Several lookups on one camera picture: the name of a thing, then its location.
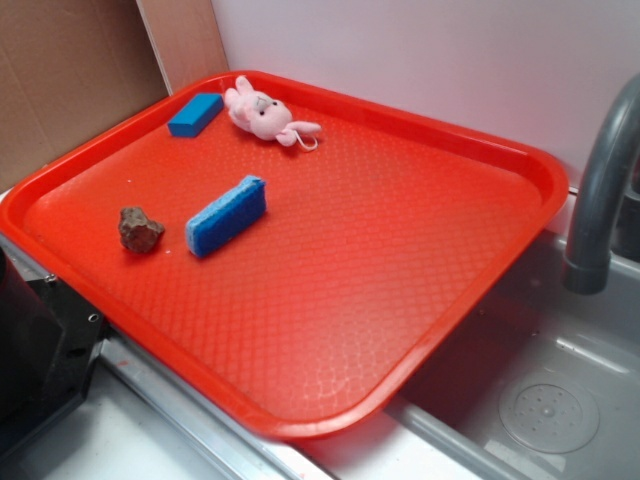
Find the blue scrub sponge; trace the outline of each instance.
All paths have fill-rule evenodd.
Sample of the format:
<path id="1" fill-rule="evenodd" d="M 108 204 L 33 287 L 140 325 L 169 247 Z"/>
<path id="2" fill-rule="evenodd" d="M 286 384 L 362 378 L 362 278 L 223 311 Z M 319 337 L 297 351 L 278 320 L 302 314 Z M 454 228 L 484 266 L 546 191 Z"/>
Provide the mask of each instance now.
<path id="1" fill-rule="evenodd" d="M 174 137 L 197 136 L 224 107 L 219 93 L 198 93 L 169 120 Z"/>
<path id="2" fill-rule="evenodd" d="M 197 257 L 217 250 L 267 210 L 265 181 L 248 175 L 187 222 L 187 245 Z"/>

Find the pink plush bunny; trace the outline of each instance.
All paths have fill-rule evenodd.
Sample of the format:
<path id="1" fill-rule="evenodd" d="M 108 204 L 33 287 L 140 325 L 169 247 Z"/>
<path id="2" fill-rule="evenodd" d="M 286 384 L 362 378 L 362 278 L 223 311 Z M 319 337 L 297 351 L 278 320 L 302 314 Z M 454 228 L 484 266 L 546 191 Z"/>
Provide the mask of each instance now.
<path id="1" fill-rule="evenodd" d="M 313 135 L 322 129 L 320 125 L 294 122 L 293 115 L 284 103 L 254 90 L 244 75 L 236 79 L 236 88 L 227 89 L 224 104 L 229 109 L 233 123 L 262 140 L 277 140 L 285 147 L 298 141 L 307 151 L 318 147 L 315 137 L 314 145 L 309 146 L 302 141 L 300 134 Z"/>

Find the sink basin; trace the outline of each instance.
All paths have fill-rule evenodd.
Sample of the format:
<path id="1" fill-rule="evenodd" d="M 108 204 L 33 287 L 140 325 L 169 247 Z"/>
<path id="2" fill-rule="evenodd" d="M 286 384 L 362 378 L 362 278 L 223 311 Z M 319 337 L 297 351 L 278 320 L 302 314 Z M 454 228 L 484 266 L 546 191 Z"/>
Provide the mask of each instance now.
<path id="1" fill-rule="evenodd" d="M 504 478 L 637 478 L 640 269 L 614 259 L 604 292 L 576 295 L 562 248 L 544 232 L 401 396 Z"/>

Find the stone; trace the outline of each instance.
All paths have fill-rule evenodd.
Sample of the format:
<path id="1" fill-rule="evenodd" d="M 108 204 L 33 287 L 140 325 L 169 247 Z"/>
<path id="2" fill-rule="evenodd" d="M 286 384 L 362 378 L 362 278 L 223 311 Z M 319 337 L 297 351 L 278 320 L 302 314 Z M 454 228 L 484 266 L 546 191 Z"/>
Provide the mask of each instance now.
<path id="1" fill-rule="evenodd" d="M 120 243 L 135 253 L 148 253 L 164 233 L 164 226 L 149 220 L 140 207 L 125 207 L 120 210 Z"/>

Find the cardboard box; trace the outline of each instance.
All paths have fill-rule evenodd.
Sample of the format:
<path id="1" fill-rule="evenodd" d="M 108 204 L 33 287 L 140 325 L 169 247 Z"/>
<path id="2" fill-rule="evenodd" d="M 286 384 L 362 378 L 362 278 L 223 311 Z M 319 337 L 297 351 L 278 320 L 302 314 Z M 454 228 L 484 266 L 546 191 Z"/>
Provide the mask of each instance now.
<path id="1" fill-rule="evenodd" d="M 137 0 L 169 94 L 229 70 L 211 0 Z"/>
<path id="2" fill-rule="evenodd" d="M 0 191 L 167 95 L 134 1 L 8 0 Z"/>

